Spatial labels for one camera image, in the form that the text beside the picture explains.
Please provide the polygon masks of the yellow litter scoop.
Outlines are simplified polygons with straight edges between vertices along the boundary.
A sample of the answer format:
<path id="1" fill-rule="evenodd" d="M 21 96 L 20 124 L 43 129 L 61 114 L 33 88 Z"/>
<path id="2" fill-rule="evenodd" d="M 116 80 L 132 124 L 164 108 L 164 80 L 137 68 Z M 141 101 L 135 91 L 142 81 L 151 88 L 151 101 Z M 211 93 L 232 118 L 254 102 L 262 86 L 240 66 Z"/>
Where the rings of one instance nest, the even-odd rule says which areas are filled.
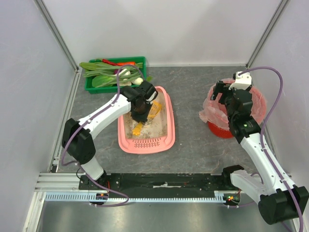
<path id="1" fill-rule="evenodd" d="M 162 105 L 159 102 L 157 102 L 157 101 L 153 101 L 152 107 L 150 109 L 150 112 L 148 114 L 147 119 L 150 119 L 150 120 L 154 119 L 159 114 L 161 109 L 162 109 Z M 139 122 L 135 126 L 135 128 L 132 130 L 132 134 L 134 136 L 139 136 L 140 132 L 141 132 L 141 129 L 142 129 L 144 124 L 145 124 L 145 122 Z"/>

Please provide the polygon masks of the pink litter box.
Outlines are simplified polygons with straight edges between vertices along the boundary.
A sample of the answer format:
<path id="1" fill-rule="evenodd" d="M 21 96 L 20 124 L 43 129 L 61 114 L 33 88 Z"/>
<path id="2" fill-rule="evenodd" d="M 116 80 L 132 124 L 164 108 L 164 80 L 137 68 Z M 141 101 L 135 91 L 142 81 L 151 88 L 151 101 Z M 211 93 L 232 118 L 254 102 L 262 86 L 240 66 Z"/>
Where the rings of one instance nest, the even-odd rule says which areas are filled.
<path id="1" fill-rule="evenodd" d="M 158 94 L 165 97 L 167 113 L 167 135 L 153 139 L 127 139 L 125 136 L 124 118 L 118 118 L 118 143 L 120 148 L 131 154 L 153 154 L 170 149 L 175 142 L 174 115 L 169 94 L 163 87 L 157 86 Z"/>

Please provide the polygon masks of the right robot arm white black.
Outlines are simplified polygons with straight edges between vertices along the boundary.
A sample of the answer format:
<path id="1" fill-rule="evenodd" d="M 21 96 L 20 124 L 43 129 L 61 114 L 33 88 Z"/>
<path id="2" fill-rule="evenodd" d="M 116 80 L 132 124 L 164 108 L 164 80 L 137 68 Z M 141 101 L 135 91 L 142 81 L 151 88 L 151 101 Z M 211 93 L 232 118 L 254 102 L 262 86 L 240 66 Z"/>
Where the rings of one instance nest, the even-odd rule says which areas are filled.
<path id="1" fill-rule="evenodd" d="M 227 111 L 228 126 L 237 142 L 248 153 L 262 180 L 257 181 L 239 165 L 224 168 L 230 183 L 244 191 L 258 206 L 263 220 L 275 224 L 298 218 L 303 227 L 303 213 L 309 192 L 298 187 L 283 170 L 261 134 L 261 127 L 251 115 L 253 106 L 250 88 L 236 89 L 218 81 L 210 100 L 220 94 L 219 103 Z"/>

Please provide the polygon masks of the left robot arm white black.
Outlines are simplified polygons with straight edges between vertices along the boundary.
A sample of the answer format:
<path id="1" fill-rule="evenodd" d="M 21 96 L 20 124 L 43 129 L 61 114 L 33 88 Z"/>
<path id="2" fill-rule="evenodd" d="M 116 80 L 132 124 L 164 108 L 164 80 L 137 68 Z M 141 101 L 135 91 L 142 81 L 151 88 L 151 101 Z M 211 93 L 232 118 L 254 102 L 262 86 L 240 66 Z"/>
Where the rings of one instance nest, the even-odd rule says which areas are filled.
<path id="1" fill-rule="evenodd" d="M 108 125 L 129 112 L 136 122 L 146 122 L 157 96 L 156 88 L 143 81 L 138 87 L 119 88 L 109 102 L 93 113 L 79 120 L 68 119 L 62 136 L 64 153 L 71 155 L 91 179 L 100 179 L 105 171 L 95 157 L 94 139 Z"/>

